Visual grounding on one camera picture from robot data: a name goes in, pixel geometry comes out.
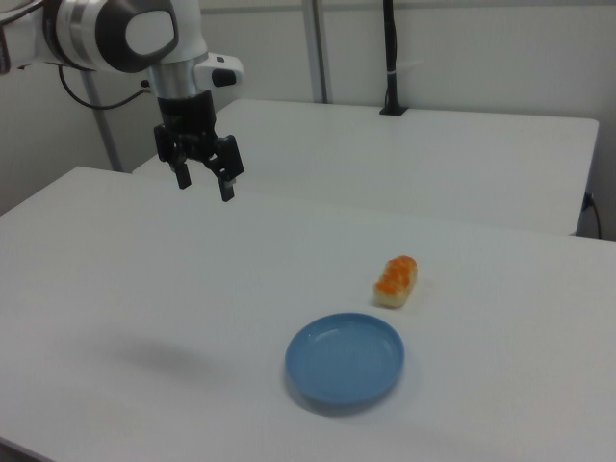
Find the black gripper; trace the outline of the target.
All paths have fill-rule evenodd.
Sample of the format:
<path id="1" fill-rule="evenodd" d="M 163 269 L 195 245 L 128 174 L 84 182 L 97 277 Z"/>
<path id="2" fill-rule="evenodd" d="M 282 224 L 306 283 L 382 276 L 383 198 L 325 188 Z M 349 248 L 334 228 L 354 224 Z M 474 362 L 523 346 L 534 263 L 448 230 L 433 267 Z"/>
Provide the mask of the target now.
<path id="1" fill-rule="evenodd" d="M 187 159 L 202 162 L 218 179 L 221 200 L 234 196 L 243 161 L 234 136 L 216 134 L 216 110 L 212 92 L 206 90 L 183 99 L 158 99 L 163 122 L 154 128 L 159 159 L 176 176 L 180 190 L 192 184 Z"/>

